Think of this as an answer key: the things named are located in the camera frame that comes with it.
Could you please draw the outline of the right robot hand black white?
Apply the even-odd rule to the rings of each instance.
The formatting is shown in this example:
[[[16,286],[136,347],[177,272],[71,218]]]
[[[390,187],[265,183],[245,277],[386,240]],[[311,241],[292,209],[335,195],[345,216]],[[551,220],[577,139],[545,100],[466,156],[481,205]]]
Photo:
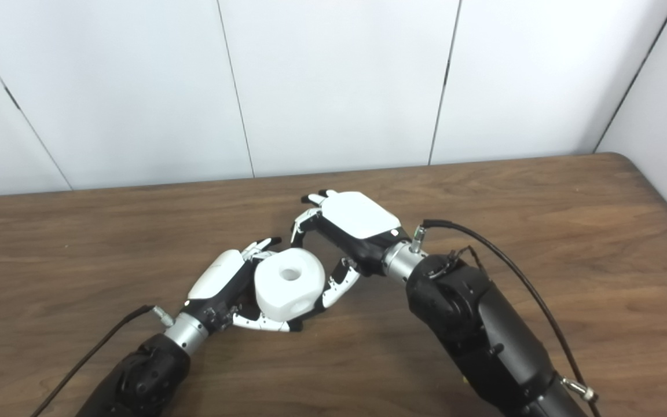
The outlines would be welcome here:
[[[320,190],[301,201],[312,206],[294,219],[291,247],[301,248],[305,235],[317,232],[344,254],[312,314],[334,305],[360,277],[386,277],[389,253],[411,241],[394,214],[361,192]]]

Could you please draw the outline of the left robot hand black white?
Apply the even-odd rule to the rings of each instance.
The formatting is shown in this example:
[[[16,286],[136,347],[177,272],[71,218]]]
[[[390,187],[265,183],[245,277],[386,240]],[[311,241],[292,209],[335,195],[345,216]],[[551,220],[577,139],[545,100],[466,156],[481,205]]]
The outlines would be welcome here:
[[[249,330],[300,332],[301,320],[272,320],[261,311],[254,296],[256,268],[272,255],[270,248],[280,242],[280,237],[270,237],[254,241],[243,250],[220,253],[194,283],[175,324],[183,320],[204,337],[230,325]]]

